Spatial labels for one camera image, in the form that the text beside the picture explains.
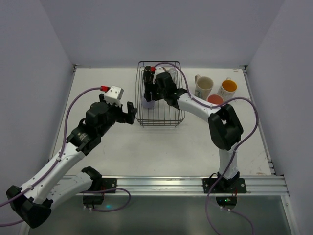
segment gray wall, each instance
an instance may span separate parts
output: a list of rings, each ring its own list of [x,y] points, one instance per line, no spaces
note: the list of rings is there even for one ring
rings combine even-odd
[[[248,67],[278,174],[303,234],[312,234],[313,1],[286,0]]]
[[[38,0],[0,1],[0,201],[47,161],[72,83],[72,65]],[[0,223],[19,217],[5,206]],[[0,228],[18,233],[20,225]]]
[[[237,67],[252,59],[284,0],[41,0],[71,62]]]

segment red connector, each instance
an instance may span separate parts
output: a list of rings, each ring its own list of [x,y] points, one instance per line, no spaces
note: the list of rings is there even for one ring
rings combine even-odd
[[[110,89],[110,87],[106,87],[106,86],[101,86],[101,87],[100,87],[100,90],[101,90],[102,92],[107,92],[109,89]]]

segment cup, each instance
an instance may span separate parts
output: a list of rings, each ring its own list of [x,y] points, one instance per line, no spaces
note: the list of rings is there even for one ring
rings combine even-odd
[[[195,96],[200,99],[206,100],[213,88],[213,80],[209,77],[201,77],[200,75],[196,75],[195,83]]]
[[[237,90],[237,84],[228,77],[222,84],[217,92],[224,101],[231,99]]]
[[[208,102],[212,103],[212,104],[223,104],[224,103],[224,99],[223,97],[221,97],[218,94],[212,94],[208,97],[207,99]]]

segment mug handle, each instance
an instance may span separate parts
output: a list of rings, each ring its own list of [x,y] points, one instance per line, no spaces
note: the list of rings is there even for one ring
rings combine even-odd
[[[195,76],[195,83],[197,84],[197,80],[200,78],[201,76],[199,75],[199,74],[197,74],[196,76]]]

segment wire basket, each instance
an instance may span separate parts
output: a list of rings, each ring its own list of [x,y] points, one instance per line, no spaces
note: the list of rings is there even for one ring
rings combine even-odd
[[[156,101],[154,106],[146,109],[142,106],[144,94],[143,71],[144,67],[154,66],[159,62],[170,62],[180,68],[179,61],[140,61],[137,67],[135,106],[138,108],[136,119],[141,126],[178,126],[185,118],[185,111],[169,106],[164,99]],[[177,71],[175,79],[177,88],[185,88],[181,73]]]

